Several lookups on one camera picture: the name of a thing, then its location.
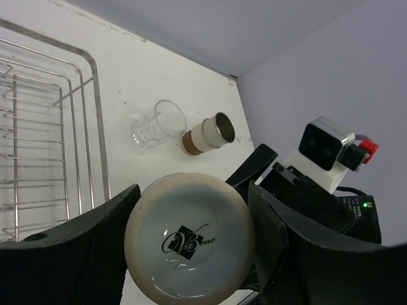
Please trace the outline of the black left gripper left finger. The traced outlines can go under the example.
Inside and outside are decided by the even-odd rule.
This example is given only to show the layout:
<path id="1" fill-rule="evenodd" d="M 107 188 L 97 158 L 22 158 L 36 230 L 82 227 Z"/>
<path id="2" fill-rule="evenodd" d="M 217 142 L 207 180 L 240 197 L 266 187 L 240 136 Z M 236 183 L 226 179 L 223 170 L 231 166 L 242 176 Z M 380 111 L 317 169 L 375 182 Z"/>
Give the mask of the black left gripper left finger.
<path id="1" fill-rule="evenodd" d="M 1 244 L 1 304 L 119 304 L 133 184 L 101 206 L 23 241 Z"/>

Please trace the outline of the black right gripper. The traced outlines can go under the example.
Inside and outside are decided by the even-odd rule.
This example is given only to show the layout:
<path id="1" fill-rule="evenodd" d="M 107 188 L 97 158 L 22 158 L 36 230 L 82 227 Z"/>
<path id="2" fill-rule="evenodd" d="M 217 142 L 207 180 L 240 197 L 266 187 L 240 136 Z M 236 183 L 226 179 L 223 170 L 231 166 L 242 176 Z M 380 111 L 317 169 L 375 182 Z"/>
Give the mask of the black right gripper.
<path id="1" fill-rule="evenodd" d="M 238 191 L 248 190 L 250 181 L 258 180 L 277 156 L 266 144 L 260 144 L 226 183 Z M 337 190 L 351 195 L 335 196 L 295 167 L 284 167 L 280 163 L 274 163 L 260 186 L 285 206 L 333 231 L 370 243 L 382 242 L 372 195 L 352 187 L 340 186 Z"/>

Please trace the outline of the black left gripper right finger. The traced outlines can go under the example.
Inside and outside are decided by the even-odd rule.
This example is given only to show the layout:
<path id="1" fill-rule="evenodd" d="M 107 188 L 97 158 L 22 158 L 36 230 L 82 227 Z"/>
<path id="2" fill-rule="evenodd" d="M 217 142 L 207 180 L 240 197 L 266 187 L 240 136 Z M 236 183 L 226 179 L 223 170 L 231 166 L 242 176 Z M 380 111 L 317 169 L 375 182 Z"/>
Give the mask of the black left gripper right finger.
<path id="1" fill-rule="evenodd" d="M 406 304 L 406 245 L 333 231 L 251 182 L 259 292 L 268 304 Z"/>

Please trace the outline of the white brown banded cup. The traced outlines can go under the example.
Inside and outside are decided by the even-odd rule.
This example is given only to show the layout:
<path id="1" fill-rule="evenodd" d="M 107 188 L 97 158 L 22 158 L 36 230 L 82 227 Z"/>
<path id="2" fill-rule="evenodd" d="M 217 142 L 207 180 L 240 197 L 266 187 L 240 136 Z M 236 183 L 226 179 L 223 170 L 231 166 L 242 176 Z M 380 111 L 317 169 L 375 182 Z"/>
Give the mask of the white brown banded cup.
<path id="1" fill-rule="evenodd" d="M 218 112 L 187 131 L 181 138 L 181 147 L 186 154 L 198 156 L 234 140 L 235 129 L 231 120 L 225 113 Z"/>

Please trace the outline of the clear faceted glass tumbler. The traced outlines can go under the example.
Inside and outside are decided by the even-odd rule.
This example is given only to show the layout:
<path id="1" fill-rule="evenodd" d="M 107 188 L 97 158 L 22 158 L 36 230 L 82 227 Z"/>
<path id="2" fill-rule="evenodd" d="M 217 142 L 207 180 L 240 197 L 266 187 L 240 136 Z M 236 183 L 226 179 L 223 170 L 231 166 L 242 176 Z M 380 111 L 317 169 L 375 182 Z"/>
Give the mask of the clear faceted glass tumbler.
<path id="1" fill-rule="evenodd" d="M 132 124 L 132 137 L 142 148 L 153 148 L 179 140 L 187 122 L 181 108 L 171 100 L 159 100 Z"/>

